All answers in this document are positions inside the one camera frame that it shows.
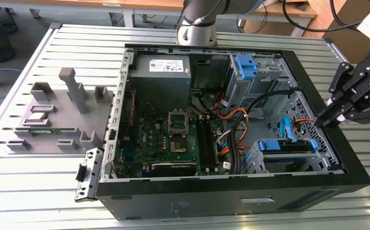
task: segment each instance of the metal slatted table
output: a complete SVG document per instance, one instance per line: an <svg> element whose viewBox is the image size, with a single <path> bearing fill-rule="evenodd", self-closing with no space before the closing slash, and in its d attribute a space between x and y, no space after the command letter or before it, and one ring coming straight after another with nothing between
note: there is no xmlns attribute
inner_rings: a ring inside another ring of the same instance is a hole
<svg viewBox="0 0 370 230"><path fill-rule="evenodd" d="M172 30L63 25L49 29L24 71L0 106L0 228L92 229L136 227L137 229L370 229L370 186L342 194L303 212L137 220L117 222L100 202L73 202L75 172L81 155L8 155L4 141L16 138L17 126L32 96L35 82L47 81L53 89L65 89L57 74L72 67L76 81L85 89L119 84L119 66L125 43L173 44ZM218 33L224 47L286 49L295 51L323 99L342 56L324 40ZM370 125L340 126L370 174Z"/></svg>

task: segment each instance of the ram slot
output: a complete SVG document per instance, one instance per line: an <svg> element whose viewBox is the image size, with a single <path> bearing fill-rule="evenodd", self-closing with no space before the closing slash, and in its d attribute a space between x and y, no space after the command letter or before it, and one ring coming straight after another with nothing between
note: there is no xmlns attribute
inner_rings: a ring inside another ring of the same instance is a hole
<svg viewBox="0 0 370 230"><path fill-rule="evenodd" d="M214 142L212 142L212 133L211 133L208 119L203 120L203 132L204 132L203 140L204 140L204 146L206 146L208 168L214 170L216 167L216 158L215 158L215 149L212 146Z"/></svg>
<svg viewBox="0 0 370 230"><path fill-rule="evenodd" d="M208 157L207 157L207 148L206 148L206 135L204 135L204 126L203 119L199 118L196 121L196 136L197 136L197 147L199 147L199 161L200 161L200 170L208 171Z"/></svg>

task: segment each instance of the gray carpet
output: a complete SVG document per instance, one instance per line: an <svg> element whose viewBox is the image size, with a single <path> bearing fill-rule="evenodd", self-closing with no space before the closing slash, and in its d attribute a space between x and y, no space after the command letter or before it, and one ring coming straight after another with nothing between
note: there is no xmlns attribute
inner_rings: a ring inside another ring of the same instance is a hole
<svg viewBox="0 0 370 230"><path fill-rule="evenodd" d="M116 25L120 14L112 14L111 17L113 25ZM13 19L19 30L13 34L9 34L8 37L16 50L16 57L4 63L0 63L0 68L24 68L51 23L112 26L109 14L101 12L41 10L40 18L33 19L28 9L16 8ZM160 24L163 19L164 16L157 15L148 19L148 23L143 23L141 17L136 15L135 25L141 28L153 28L155 25ZM176 21L177 17L168 16L157 28L173 29ZM123 26L123 19L119 21L117 26ZM219 32L238 33L235 20L218 19L216 27ZM4 96L8 93L17 76L19 73L15 71L0 71L0 96Z"/></svg>

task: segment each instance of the robotic arm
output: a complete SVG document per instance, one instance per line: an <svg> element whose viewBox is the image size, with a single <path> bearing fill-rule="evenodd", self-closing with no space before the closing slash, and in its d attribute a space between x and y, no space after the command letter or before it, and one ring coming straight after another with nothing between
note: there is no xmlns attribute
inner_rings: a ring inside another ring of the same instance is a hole
<svg viewBox="0 0 370 230"><path fill-rule="evenodd" d="M177 29L177 45L215 46L216 15L252 12L263 0L185 0L183 21Z"/></svg>
<svg viewBox="0 0 370 230"><path fill-rule="evenodd" d="M358 26L370 38L370 14ZM340 122L370 123L370 54L354 68L342 62L328 92L332 94L327 108L318 114L315 126L336 126Z"/></svg>

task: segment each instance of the sticker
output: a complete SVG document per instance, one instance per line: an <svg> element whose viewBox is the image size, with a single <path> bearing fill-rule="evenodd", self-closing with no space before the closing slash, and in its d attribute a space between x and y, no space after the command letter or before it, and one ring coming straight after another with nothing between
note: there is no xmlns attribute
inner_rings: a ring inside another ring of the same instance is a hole
<svg viewBox="0 0 370 230"><path fill-rule="evenodd" d="M231 163L228 163L228 162L224 161L224 162L223 162L223 168L224 168L224 169L230 169L230 166L231 166Z"/></svg>
<svg viewBox="0 0 370 230"><path fill-rule="evenodd" d="M227 101L222 100L220 103L222 103L222 105L224 105L224 107L227 107L227 105L228 105Z"/></svg>
<svg viewBox="0 0 370 230"><path fill-rule="evenodd" d="M115 7L120 7L120 4L103 3L103 6L115 6Z"/></svg>
<svg viewBox="0 0 370 230"><path fill-rule="evenodd" d="M181 60L151 60L148 63L149 72L183 72Z"/></svg>

